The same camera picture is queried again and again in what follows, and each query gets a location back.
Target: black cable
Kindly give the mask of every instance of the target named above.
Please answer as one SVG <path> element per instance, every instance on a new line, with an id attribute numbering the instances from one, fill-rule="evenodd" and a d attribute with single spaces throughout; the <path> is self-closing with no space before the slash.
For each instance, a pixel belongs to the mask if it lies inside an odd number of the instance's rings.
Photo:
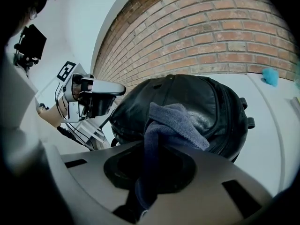
<path id="1" fill-rule="evenodd" d="M 60 114 L 60 116 L 62 117 L 62 118 L 64 118 L 64 119 L 66 119 L 66 117 L 60 112 L 60 110 L 59 110 L 59 104 L 58 104 L 58 100 L 57 100 L 57 97 L 58 97 L 58 95 L 56 96 L 56 93 L 57 93 L 57 89 L 59 88 L 59 86 L 60 86 L 60 84 L 58 84 L 58 86 L 57 86 L 57 88 L 56 88 L 56 90 L 55 90 L 55 94 L 54 94 L 54 98 L 55 98 L 55 104 L 56 104 L 56 108 L 57 108 L 57 110 L 58 110 L 58 112 L 59 112 L 59 114 Z M 81 135 L 83 135 L 83 136 L 85 136 L 88 140 L 89 140 L 89 142 L 91 143 L 91 145 L 92 145 L 92 147 L 93 147 L 93 149 L 95 149 L 95 147 L 94 147 L 94 144 L 92 143 L 92 141 L 85 135 L 85 134 L 83 134 L 82 132 L 80 132 L 80 131 L 78 131 L 73 125 L 71 125 L 72 126 L 72 128 L 74 128 L 78 133 L 80 133 Z M 85 143 L 84 142 L 84 140 L 78 135 L 78 134 L 76 134 L 71 128 L 69 128 L 83 143 Z"/>

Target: black leather bag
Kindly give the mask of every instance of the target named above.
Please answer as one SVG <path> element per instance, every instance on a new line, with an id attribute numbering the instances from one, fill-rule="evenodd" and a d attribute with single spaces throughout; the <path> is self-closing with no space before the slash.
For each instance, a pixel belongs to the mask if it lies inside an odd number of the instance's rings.
<path id="1" fill-rule="evenodd" d="M 143 140 L 150 102 L 180 103 L 210 147 L 208 152 L 230 160 L 240 152 L 253 118 L 247 118 L 247 103 L 236 93 L 208 77 L 168 75 L 148 79 L 136 86 L 110 116 L 112 131 L 120 144 Z"/>

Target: blue crumpled object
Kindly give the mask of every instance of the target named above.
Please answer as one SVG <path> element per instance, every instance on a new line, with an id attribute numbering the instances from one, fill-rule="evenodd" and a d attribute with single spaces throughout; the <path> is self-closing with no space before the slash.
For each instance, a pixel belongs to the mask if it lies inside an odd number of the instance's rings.
<path id="1" fill-rule="evenodd" d="M 272 68 L 266 68 L 262 71 L 262 75 L 267 84 L 277 87 L 279 78 L 278 71 Z"/>

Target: blue cloth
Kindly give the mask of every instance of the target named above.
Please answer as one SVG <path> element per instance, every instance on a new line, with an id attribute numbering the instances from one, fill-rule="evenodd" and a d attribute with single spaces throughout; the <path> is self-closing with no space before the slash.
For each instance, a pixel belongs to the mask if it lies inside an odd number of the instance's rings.
<path id="1" fill-rule="evenodd" d="M 262 71 L 262 75 L 267 84 L 277 87 L 279 78 L 278 71 L 272 68 L 266 68 Z"/>
<path id="2" fill-rule="evenodd" d="M 158 146 L 164 144 L 188 146 L 199 150 L 209 147 L 208 141 L 193 126 L 183 105 L 162 107 L 150 103 L 149 121 L 144 131 L 143 171 L 135 184 L 137 200 L 146 210 L 157 197 Z"/>

